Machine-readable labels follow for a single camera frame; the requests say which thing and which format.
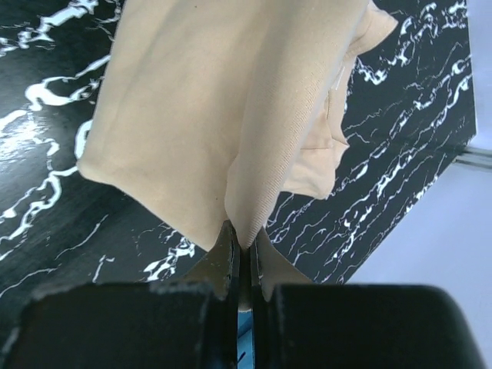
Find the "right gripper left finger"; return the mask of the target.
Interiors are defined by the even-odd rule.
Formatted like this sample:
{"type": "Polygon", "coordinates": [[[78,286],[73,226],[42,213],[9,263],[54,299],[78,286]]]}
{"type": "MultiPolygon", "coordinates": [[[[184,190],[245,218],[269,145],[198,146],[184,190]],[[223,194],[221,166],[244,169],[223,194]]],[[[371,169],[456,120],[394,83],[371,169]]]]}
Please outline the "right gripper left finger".
{"type": "Polygon", "coordinates": [[[212,249],[184,275],[183,281],[205,283],[224,300],[233,278],[239,274],[234,269],[239,266],[240,253],[235,229],[230,221],[225,221],[212,249]]]}

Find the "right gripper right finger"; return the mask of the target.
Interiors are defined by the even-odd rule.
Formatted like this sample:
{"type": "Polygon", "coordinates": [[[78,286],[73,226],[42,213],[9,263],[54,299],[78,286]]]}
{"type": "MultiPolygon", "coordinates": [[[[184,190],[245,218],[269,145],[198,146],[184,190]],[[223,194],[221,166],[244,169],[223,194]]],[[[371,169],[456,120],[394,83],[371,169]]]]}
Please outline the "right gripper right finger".
{"type": "Polygon", "coordinates": [[[268,233],[262,228],[252,246],[251,281],[260,287],[261,296],[269,301],[277,285],[283,284],[312,284],[312,280],[300,272],[277,248],[271,243],[268,233]]]}

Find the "beige t shirt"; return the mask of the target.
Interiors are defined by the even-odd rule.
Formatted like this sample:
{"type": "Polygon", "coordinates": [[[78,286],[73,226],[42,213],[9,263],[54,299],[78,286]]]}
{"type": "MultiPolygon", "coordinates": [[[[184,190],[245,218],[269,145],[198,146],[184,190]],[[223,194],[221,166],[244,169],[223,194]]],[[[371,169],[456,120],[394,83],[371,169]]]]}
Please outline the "beige t shirt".
{"type": "Polygon", "coordinates": [[[372,1],[128,1],[78,171],[247,249],[281,192],[331,193],[355,61],[396,27],[372,1]]]}

